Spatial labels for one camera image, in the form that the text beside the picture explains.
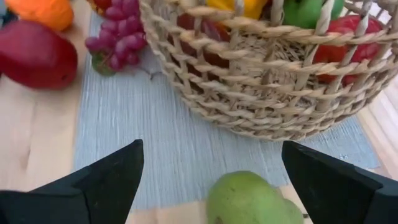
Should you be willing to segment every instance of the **light blue table mat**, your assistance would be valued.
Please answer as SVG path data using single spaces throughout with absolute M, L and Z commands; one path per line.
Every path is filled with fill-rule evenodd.
M 93 35 L 99 24 L 94 15 Z M 143 67 L 159 71 L 149 49 L 142 57 Z M 144 173 L 133 204 L 138 209 L 202 200 L 217 178 L 236 170 L 256 172 L 275 186 L 289 183 L 281 142 L 262 142 L 217 128 L 189 112 L 165 76 L 151 81 L 140 70 L 133 73 L 104 78 L 92 70 L 88 58 L 75 169 L 143 139 Z M 379 165 L 355 117 L 301 143 L 363 168 Z

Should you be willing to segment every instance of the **wicker basket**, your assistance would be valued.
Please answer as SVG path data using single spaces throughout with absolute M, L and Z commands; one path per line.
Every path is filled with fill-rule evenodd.
M 333 2 L 324 3 L 315 30 L 282 26 L 283 0 L 273 1 L 269 21 L 206 7 L 200 0 L 140 0 L 140 8 L 163 73 L 193 112 L 238 134 L 281 141 L 303 139 L 357 113 L 397 73 L 398 2 L 346 1 L 344 13 L 362 15 L 356 33 L 325 33 Z M 382 14 L 391 19 L 381 21 L 384 30 L 364 35 L 370 12 L 379 20 Z M 195 28 L 202 18 L 222 22 L 231 28 L 230 42 L 210 39 L 200 28 L 179 27 L 177 16 L 183 13 L 195 17 Z M 185 54 L 181 42 L 196 49 L 197 57 Z M 370 42 L 382 44 L 378 55 L 349 63 L 355 45 Z M 319 44 L 350 48 L 341 63 L 313 64 Z M 208 63 L 204 52 L 217 54 L 228 66 Z M 325 73 L 337 78 L 321 84 L 316 75 Z M 360 75 L 343 86 L 341 80 L 349 74 Z

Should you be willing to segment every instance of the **yellow pepper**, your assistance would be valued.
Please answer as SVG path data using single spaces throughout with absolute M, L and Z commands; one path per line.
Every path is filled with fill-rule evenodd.
M 268 0 L 241 0 L 244 3 L 243 16 L 259 19 L 262 8 L 267 4 Z M 206 0 L 206 4 L 222 10 L 235 11 L 235 0 Z

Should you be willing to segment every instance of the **table surface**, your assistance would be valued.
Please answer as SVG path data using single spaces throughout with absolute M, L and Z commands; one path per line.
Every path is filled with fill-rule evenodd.
M 0 189 L 32 190 L 68 175 L 73 167 L 81 76 L 87 51 L 91 9 L 84 0 L 72 2 L 75 24 L 67 32 L 79 54 L 79 77 L 64 91 L 35 91 L 5 76 L 0 79 Z M 398 180 L 398 78 L 358 113 L 360 123 L 381 166 L 378 174 Z M 292 186 L 282 194 L 303 206 Z M 206 223 L 203 202 L 134 212 L 127 221 L 140 224 Z

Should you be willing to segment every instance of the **green fruit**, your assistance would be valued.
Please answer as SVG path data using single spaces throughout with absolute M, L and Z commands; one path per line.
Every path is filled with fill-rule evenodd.
M 285 0 L 284 24 L 304 29 L 314 29 L 321 16 L 324 0 Z M 335 0 L 331 10 L 331 20 L 339 18 L 344 8 L 344 0 Z
M 303 224 L 303 214 L 262 177 L 249 171 L 222 176 L 210 189 L 208 224 Z

